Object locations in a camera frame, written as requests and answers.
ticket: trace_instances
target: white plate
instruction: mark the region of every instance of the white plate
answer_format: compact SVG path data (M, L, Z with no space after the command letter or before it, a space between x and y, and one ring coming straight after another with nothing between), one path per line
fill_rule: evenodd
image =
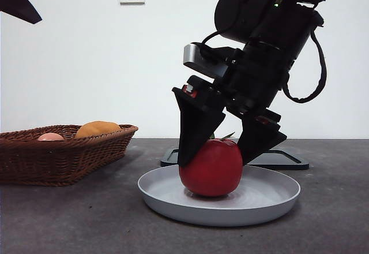
M300 194L291 177L269 169L244 166L239 186L222 197L201 197L186 189L178 165L161 167L138 180L146 204L177 221L207 226L245 226L286 214Z

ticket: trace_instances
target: red tomato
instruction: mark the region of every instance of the red tomato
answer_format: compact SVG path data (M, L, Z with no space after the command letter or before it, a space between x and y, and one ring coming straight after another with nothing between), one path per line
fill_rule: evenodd
M204 196L234 191L242 175L242 156L237 144L225 139L208 140L185 167L179 167L182 184Z

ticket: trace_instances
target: table surface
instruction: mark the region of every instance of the table surface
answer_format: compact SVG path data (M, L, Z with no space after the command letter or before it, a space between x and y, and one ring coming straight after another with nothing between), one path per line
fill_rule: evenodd
M177 146L132 139L123 159L70 187L1 185L1 253L369 253L369 140L283 142L278 149L310 162L282 171L300 183L299 200L275 221L232 228L146 206L137 180Z

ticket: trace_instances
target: wicker basket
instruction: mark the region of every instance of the wicker basket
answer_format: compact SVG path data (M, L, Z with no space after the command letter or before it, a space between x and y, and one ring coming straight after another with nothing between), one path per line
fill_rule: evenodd
M137 127L106 135L74 139L79 125L55 125L0 134L0 183L69 186L125 155ZM44 133L61 141L37 141Z

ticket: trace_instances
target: black cable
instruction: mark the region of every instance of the black cable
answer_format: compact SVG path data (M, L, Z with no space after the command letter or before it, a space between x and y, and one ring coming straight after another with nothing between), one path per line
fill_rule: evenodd
M289 94L288 84L287 84L288 79L289 79L289 74L288 73L287 73L287 80L286 80L285 84L283 85L284 94L286 94L286 96L288 98L290 98L290 100L292 100L296 103L301 103L301 104L309 102L309 101L313 100L315 97L317 97L323 91L323 89L325 87L326 80L327 80L327 66L325 64L324 53L323 53L322 47L319 44L319 41L318 41L318 39L317 39L317 37L314 33L314 30L311 31L310 35L311 35L311 38L312 38L313 42L317 45L318 52L319 52L319 60L320 60L321 66L322 66L321 78L319 80L317 88L308 97L299 99L299 98L294 98L294 97L291 96L291 94Z
M243 0L238 0L238 7L237 7L237 13L236 13L236 17L235 17L235 19L234 19L234 21L233 21L233 23L228 27L228 28L225 28L225 29L223 29L223 30L219 30L219 31L216 31L216 32L214 32L214 33L212 33L212 34L210 34L209 36L207 36L202 42L201 42L201 45L200 45L200 54L203 56L203 57L205 57L204 56L204 45L206 45L206 42L209 40L209 39L211 39L211 38L213 38L213 37L215 37L215 36L217 36L217 35L220 35L220 34L222 34L222 33L225 33L225 32L227 32L227 31L229 31L231 28L233 28L233 26L237 23L237 21L238 21L238 18L240 17L240 14L241 14L241 7L242 7L242 1Z

